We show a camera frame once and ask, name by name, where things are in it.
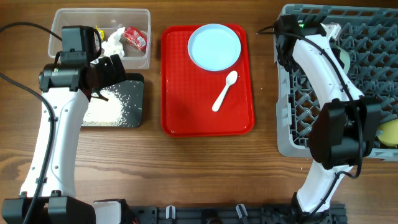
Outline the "white tissue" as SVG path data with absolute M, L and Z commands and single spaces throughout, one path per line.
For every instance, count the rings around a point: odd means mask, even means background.
M 117 31 L 113 32 L 107 39 L 101 44 L 103 49 L 103 56 L 110 57 L 112 55 L 118 55 L 124 57 L 123 44 L 121 43 L 121 36 L 124 34 L 125 27 L 118 28 Z

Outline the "yellow snack wrapper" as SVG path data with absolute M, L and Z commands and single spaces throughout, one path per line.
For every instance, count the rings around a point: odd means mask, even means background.
M 96 43 L 96 49 L 97 50 L 101 50 L 102 49 L 103 39 L 104 39 L 103 30 L 99 29 L 98 26 L 95 26 L 95 43 Z

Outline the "red silver snack wrapper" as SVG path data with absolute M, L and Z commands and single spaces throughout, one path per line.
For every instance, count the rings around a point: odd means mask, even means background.
M 147 37 L 135 27 L 127 27 L 123 34 L 127 42 L 136 47 L 141 52 L 146 51 Z

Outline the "large light blue plate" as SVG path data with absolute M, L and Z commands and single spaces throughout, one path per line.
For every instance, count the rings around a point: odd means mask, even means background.
M 235 31 L 221 24 L 206 24 L 197 28 L 187 44 L 191 61 L 211 72 L 226 70 L 234 65 L 241 49 L 241 41 Z

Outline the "white plastic spoon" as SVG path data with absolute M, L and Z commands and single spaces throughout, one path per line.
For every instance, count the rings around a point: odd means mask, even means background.
M 221 105 L 223 103 L 223 100 L 228 92 L 228 89 L 230 88 L 231 85 L 235 84 L 238 79 L 238 73 L 237 71 L 232 71 L 230 72 L 227 77 L 226 77 L 226 85 L 224 86 L 223 90 L 213 103 L 213 106 L 211 107 L 213 112 L 218 112 L 219 109 L 221 108 Z

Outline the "green bowl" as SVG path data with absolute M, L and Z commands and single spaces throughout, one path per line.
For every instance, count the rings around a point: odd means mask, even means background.
M 347 75 L 351 64 L 348 52 L 335 44 L 331 44 L 331 50 Z

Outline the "yellow plastic cup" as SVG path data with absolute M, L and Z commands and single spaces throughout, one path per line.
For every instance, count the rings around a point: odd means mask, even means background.
M 391 147 L 397 146 L 397 119 L 380 124 L 377 130 L 377 138 L 381 143 Z

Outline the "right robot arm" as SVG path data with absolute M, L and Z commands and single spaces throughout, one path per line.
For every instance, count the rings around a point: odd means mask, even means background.
M 292 199 L 298 222 L 319 222 L 343 177 L 359 177 L 373 149 L 381 105 L 348 78 L 349 56 L 331 44 L 340 36 L 338 23 L 301 23 L 284 15 L 273 31 L 278 62 L 288 72 L 297 68 L 306 75 L 320 106 L 308 137 L 312 166 Z

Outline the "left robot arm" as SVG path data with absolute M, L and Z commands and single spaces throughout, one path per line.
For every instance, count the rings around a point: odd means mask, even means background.
M 39 75 L 42 116 L 30 171 L 18 198 L 7 198 L 6 223 L 119 223 L 120 202 L 105 210 L 76 199 L 75 159 L 91 94 L 127 79 L 118 55 L 68 59 L 47 64 Z

